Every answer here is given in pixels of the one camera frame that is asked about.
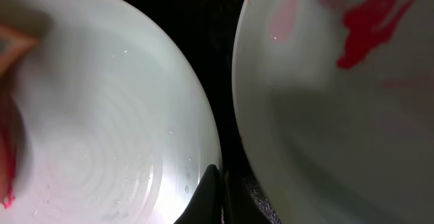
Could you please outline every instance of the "white bowl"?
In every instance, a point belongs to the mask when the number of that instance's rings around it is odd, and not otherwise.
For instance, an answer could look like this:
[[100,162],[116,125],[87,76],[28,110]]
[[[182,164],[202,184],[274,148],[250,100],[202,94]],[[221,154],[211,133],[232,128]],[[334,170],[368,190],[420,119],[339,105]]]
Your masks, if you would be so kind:
[[28,137],[2,223],[173,223],[220,164],[214,118],[173,41],[121,0],[0,0],[41,38],[14,97]]
[[434,223],[434,0],[245,0],[243,146],[285,223]]

